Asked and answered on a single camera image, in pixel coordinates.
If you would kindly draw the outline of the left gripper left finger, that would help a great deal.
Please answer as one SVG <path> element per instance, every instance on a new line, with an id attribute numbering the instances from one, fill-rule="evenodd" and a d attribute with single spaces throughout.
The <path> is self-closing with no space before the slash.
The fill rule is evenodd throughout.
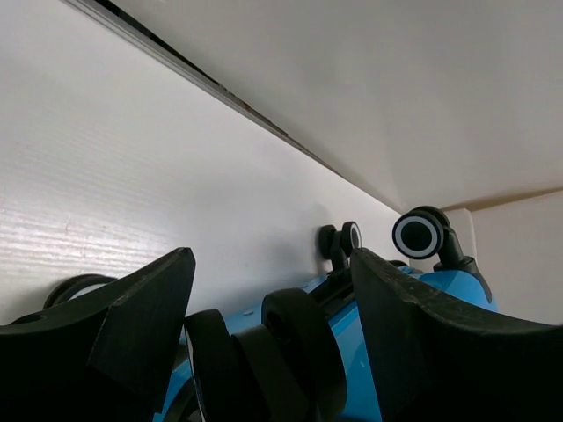
<path id="1" fill-rule="evenodd" d="M 3 421 L 151 421 L 160 412 L 195 271 L 173 250 L 1 328 Z"/>

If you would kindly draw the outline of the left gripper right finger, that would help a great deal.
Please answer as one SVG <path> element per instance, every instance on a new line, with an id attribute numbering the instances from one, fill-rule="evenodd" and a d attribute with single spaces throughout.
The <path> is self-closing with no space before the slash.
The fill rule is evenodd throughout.
<path id="1" fill-rule="evenodd" d="M 561 420 L 560 326 L 464 302 L 365 248 L 350 270 L 383 420 Z"/>

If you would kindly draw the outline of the blue kids suitcase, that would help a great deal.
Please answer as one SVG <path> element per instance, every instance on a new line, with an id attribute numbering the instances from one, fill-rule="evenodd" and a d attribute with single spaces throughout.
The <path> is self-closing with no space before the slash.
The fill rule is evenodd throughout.
<path id="1" fill-rule="evenodd" d="M 462 253 L 442 211 L 414 208 L 398 219 L 392 239 L 410 258 L 439 257 L 432 272 L 414 272 L 415 279 L 496 310 L 476 261 Z M 347 388 L 368 383 L 360 366 L 367 352 L 348 262 L 360 244 L 356 223 L 325 225 L 318 232 L 318 248 L 333 263 L 326 279 L 304 289 L 273 292 L 249 316 L 222 318 L 215 310 L 198 314 L 197 331 L 214 338 L 208 350 L 218 370 L 234 362 L 237 374 L 257 389 L 257 366 L 280 362 L 280 378 L 312 408 L 329 417 L 343 411 Z M 101 397 L 123 421 L 200 420 L 192 340 L 179 335 L 179 311 L 191 291 L 195 262 L 186 258 L 179 270 L 165 265 L 166 258 L 159 258 L 121 279 L 91 273 L 62 282 L 43 307 L 55 316 L 56 327 L 43 357 L 28 372 L 29 382 L 48 396 Z M 140 282 L 146 287 L 134 298 L 132 310 L 113 325 L 119 344 L 116 359 L 134 379 L 114 380 L 89 370 L 87 359 L 106 320 L 107 304 Z"/>

